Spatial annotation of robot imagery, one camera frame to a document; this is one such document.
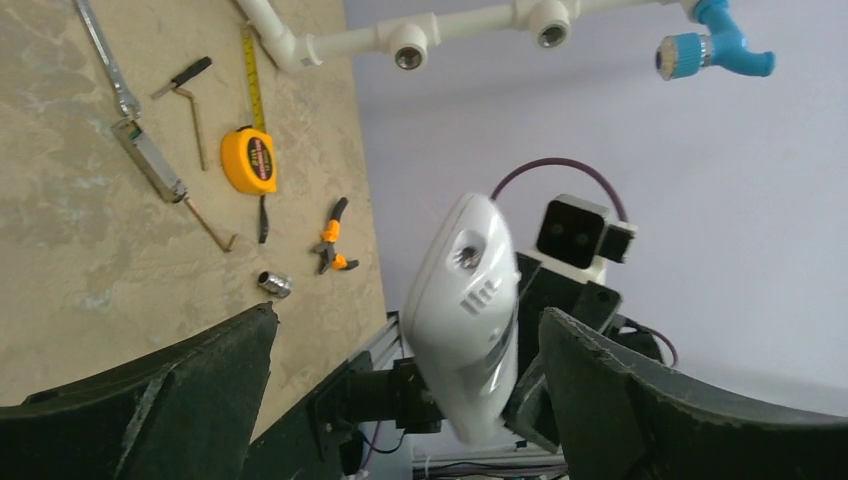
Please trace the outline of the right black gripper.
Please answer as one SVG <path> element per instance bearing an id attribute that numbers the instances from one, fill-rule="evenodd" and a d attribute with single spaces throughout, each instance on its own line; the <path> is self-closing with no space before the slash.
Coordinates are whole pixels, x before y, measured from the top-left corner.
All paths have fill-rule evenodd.
<path id="1" fill-rule="evenodd" d="M 517 255 L 518 381 L 502 412 L 505 426 L 550 452 L 560 438 L 550 397 L 628 398 L 666 394 L 658 345 L 620 312 L 622 295 Z"/>

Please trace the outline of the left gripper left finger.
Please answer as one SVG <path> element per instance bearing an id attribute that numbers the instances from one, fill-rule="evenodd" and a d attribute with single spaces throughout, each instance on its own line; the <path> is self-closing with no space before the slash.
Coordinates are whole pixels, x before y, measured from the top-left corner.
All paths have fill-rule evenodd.
<path id="1" fill-rule="evenodd" d="M 5 479 L 236 479 L 278 328 L 270 303 L 1 410 Z"/>

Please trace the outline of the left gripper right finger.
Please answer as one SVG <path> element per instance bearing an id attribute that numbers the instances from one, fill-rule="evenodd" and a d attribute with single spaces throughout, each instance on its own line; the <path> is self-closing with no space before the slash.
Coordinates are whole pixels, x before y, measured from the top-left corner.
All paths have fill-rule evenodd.
<path id="1" fill-rule="evenodd" d="M 692 378 L 548 308 L 539 357 L 573 479 L 843 479 L 847 421 Z"/>

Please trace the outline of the white remote control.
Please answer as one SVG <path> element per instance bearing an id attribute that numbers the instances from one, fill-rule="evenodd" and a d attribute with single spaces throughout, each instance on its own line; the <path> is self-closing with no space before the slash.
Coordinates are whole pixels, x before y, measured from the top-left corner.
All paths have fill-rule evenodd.
<path id="1" fill-rule="evenodd" d="M 456 437 L 488 441 L 518 379 L 521 274 L 506 221 L 486 195 L 452 207 L 415 276 L 402 334 Z"/>

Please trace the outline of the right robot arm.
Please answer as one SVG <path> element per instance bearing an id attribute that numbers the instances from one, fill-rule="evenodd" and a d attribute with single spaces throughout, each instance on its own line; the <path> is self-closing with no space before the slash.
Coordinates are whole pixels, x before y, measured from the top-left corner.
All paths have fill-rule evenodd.
<path id="1" fill-rule="evenodd" d="M 559 307 L 587 322 L 614 342 L 653 360 L 662 358 L 655 336 L 618 314 L 621 297 L 597 281 L 581 284 L 518 254 L 519 380 L 498 424 L 529 442 L 557 449 L 550 396 L 535 359 L 539 316 Z M 430 399 L 413 359 L 377 371 L 370 354 L 343 362 L 317 387 L 269 427 L 249 447 L 244 479 L 339 479 L 363 466 L 367 422 L 388 422 L 405 434 L 438 433 L 443 414 Z"/>

